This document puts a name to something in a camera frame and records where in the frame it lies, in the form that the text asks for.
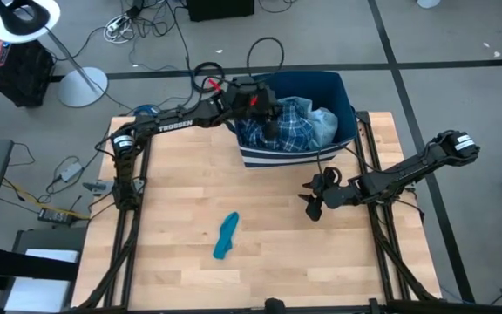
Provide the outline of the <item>grey metal bracket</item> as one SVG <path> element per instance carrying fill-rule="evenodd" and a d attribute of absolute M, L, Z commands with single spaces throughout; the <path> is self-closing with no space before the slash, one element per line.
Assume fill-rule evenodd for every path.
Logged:
<path fill-rule="evenodd" d="M 114 181 L 97 180 L 94 182 L 84 182 L 82 186 L 94 196 L 102 196 L 111 193 Z"/>

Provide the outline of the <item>navy white striped fabric bin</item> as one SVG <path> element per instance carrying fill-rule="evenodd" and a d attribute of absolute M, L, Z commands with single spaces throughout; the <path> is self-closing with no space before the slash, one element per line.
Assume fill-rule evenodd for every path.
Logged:
<path fill-rule="evenodd" d="M 302 97 L 313 101 L 313 109 L 324 107 L 338 118 L 338 128 L 333 141 L 316 150 L 299 153 L 274 151 L 259 147 L 245 146 L 241 142 L 235 120 L 228 121 L 227 127 L 236 134 L 245 167 L 280 167 L 332 160 L 338 151 L 356 138 L 357 126 L 355 109 L 350 105 L 343 81 L 334 72 L 277 72 L 255 75 L 256 81 L 263 80 L 275 92 L 277 102 L 287 97 Z"/>

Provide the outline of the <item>grey white cabinet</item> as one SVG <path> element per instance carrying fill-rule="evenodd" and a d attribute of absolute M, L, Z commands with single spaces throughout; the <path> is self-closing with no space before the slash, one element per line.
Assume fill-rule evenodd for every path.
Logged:
<path fill-rule="evenodd" d="M 85 228 L 20 230 L 12 250 L 27 256 L 77 263 L 85 234 Z M 71 281 L 16 277 L 0 294 L 0 314 L 58 313 L 70 304 L 71 286 Z"/>

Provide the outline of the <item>teal sock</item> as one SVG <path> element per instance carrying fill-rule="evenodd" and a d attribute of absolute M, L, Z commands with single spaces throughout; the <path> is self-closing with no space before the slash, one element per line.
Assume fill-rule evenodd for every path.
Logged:
<path fill-rule="evenodd" d="M 223 260 L 233 248 L 232 238 L 239 223 L 240 215 L 237 212 L 229 214 L 220 226 L 219 239 L 214 247 L 213 257 Z"/>

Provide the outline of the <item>white floor lamp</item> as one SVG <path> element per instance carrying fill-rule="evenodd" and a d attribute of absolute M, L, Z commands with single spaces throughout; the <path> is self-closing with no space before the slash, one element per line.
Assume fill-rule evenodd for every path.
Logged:
<path fill-rule="evenodd" d="M 74 68 L 59 83 L 58 99 L 69 107 L 89 106 L 106 92 L 108 78 L 97 67 L 83 67 L 54 34 L 61 18 L 56 0 L 0 0 L 0 40 L 25 44 L 47 35 Z"/>

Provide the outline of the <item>black box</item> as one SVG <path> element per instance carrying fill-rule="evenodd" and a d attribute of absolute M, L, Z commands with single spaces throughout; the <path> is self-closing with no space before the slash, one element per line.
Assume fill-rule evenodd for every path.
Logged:
<path fill-rule="evenodd" d="M 203 22 L 254 15 L 254 0 L 187 0 L 190 20 Z"/>

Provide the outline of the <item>black power adapter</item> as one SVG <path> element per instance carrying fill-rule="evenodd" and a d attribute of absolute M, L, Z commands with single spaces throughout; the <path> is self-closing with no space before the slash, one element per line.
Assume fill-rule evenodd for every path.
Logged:
<path fill-rule="evenodd" d="M 42 208 L 38 215 L 37 219 L 40 222 L 48 222 L 57 225 L 65 225 L 70 227 L 77 218 L 71 214 L 56 212 L 53 210 L 49 210 L 47 208 Z"/>

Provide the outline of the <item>black crate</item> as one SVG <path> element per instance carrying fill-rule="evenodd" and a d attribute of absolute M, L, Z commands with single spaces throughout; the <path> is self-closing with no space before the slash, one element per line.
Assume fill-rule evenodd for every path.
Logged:
<path fill-rule="evenodd" d="M 11 44 L 0 39 L 0 93 L 17 107 L 41 106 L 54 65 L 38 40 Z"/>

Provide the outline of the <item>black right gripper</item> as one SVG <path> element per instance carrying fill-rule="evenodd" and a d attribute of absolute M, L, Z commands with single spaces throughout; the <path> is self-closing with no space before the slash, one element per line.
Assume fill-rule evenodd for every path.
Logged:
<path fill-rule="evenodd" d="M 321 190 L 321 182 L 307 182 L 302 184 L 304 188 L 311 190 Z M 349 185 L 342 187 L 338 185 L 332 185 L 325 188 L 321 194 L 320 198 L 314 195 L 299 194 L 298 197 L 308 204 L 322 203 L 330 208 L 336 209 L 341 206 L 357 206 L 361 204 L 362 194 L 359 187 L 355 183 L 350 183 Z"/>

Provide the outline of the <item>blue plaid shirt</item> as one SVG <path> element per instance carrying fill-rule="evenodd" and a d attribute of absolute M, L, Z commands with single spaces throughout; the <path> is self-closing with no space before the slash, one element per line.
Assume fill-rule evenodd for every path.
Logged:
<path fill-rule="evenodd" d="M 308 151 L 314 129 L 306 118 L 306 110 L 297 104 L 296 98 L 280 99 L 278 104 L 282 107 L 282 113 L 276 120 L 278 135 L 268 140 L 258 121 L 253 119 L 236 121 L 235 125 L 240 132 L 242 144 L 288 153 Z"/>

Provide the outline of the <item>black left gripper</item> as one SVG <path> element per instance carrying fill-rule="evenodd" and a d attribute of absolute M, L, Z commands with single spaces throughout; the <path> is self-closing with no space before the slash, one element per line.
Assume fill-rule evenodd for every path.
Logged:
<path fill-rule="evenodd" d="M 236 77 L 228 83 L 223 101 L 230 119 L 274 119 L 280 114 L 275 92 L 263 81 Z"/>

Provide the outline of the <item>grey power adapter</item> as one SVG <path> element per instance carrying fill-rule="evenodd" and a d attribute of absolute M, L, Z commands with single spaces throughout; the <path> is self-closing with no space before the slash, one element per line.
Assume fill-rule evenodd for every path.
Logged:
<path fill-rule="evenodd" d="M 84 167 L 78 162 L 74 162 L 71 165 L 69 165 L 65 170 L 63 170 L 59 178 L 63 182 L 69 182 L 72 178 L 77 176 L 78 174 L 81 174 L 84 170 Z"/>

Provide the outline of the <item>light blue denim jeans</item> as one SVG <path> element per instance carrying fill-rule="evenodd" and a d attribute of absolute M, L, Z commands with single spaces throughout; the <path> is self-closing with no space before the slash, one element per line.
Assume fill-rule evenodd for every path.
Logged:
<path fill-rule="evenodd" d="M 313 126 L 314 136 L 309 150 L 329 145 L 336 137 L 338 118 L 327 108 L 320 107 L 314 110 L 314 103 L 311 99 L 296 96 L 287 98 L 296 98 L 297 104 L 306 110 L 306 118 Z"/>

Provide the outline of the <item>white power strip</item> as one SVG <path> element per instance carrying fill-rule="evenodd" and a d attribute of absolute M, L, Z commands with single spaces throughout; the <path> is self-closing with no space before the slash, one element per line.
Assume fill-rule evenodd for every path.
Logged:
<path fill-rule="evenodd" d="M 110 44 L 125 44 L 135 38 L 132 20 L 122 14 L 111 19 L 103 31 L 104 40 Z"/>

